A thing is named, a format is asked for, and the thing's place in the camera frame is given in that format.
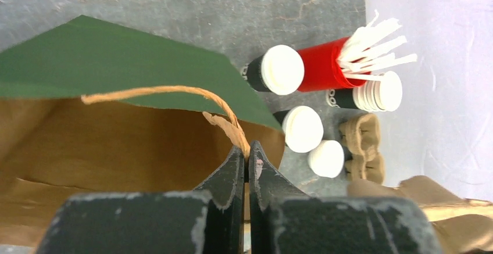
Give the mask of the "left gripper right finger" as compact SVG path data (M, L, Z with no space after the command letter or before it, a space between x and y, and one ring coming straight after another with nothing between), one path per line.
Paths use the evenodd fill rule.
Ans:
M258 141L248 171L253 253L442 253L432 225L408 199L309 196Z

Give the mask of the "green paper bag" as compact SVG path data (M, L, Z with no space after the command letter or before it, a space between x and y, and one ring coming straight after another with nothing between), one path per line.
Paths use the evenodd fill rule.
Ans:
M74 194L186 191L216 170L232 143L203 96L81 100L162 85L218 95L279 167L284 134L228 57L79 16L1 52L1 243L36 246Z

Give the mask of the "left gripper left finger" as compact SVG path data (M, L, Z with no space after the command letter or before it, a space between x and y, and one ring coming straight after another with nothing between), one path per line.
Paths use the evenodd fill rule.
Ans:
M37 253L243 253L244 162L233 147L191 191L69 197Z

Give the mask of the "stack of white lids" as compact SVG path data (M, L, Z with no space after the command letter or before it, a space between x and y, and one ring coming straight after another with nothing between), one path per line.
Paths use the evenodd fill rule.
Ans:
M308 165L320 177L335 178L343 169L344 149L335 140L322 140L308 155Z

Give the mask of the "brown cup carrier tray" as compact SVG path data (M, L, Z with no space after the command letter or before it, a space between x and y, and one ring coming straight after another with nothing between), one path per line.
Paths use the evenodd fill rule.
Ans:
M426 176L386 187L369 180L352 181L349 196L393 196L418 205L432 224L445 253L492 253L492 202L460 198Z

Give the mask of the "stack of paper cups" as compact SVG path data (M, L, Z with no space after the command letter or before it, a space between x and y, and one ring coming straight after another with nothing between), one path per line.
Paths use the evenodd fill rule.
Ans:
M334 108L367 112L393 112L402 102L400 77L393 71L381 73L382 81L367 81L360 87L327 90L326 103Z

